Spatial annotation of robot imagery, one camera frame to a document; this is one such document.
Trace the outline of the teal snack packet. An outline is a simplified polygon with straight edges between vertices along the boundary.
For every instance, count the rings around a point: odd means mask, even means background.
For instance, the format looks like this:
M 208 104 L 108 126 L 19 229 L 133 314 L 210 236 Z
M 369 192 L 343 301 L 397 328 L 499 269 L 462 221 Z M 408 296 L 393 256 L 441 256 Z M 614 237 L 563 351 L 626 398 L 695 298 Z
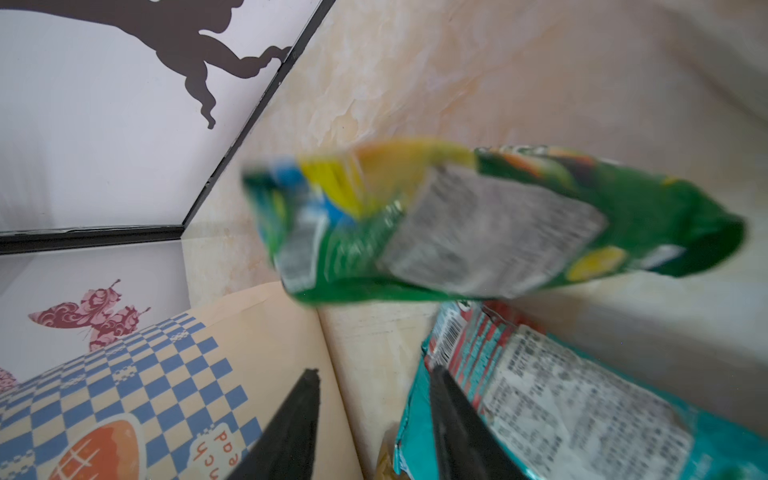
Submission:
M 765 439 L 646 389 L 499 301 L 441 304 L 422 345 L 394 469 L 434 479 L 429 375 L 446 368 L 531 479 L 763 479 Z

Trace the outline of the green snack packet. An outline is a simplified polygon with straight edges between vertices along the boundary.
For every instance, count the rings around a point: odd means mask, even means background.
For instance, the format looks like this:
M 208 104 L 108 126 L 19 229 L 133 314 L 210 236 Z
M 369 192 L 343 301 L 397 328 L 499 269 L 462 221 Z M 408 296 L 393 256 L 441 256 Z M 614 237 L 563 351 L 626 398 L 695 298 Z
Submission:
M 286 292 L 311 305 L 513 299 L 632 272 L 685 277 L 746 220 L 696 185 L 568 149 L 366 142 L 246 167 Z

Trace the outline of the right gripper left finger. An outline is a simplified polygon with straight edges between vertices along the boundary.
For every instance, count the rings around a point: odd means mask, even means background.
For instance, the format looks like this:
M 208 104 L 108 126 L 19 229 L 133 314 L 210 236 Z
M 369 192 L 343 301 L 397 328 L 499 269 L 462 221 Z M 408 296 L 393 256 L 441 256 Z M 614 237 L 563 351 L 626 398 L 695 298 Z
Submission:
M 319 411 L 319 373 L 305 369 L 228 479 L 311 479 Z

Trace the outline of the blue checkered paper bag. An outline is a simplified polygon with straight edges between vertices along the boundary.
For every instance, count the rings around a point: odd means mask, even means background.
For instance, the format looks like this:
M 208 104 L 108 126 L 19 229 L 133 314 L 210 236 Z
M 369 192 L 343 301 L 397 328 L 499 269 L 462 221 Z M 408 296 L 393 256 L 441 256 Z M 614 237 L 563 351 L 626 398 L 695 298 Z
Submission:
M 362 475 L 315 310 L 263 284 L 139 330 L 1 397 L 5 479 L 223 479 L 301 373 L 320 377 L 313 475 Z

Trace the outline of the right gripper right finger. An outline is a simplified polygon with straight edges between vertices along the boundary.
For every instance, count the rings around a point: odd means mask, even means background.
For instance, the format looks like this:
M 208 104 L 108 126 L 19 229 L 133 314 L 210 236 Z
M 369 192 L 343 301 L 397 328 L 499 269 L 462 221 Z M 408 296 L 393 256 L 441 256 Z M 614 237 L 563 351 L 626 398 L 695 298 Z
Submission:
M 526 478 L 442 366 L 430 373 L 429 399 L 441 479 Z

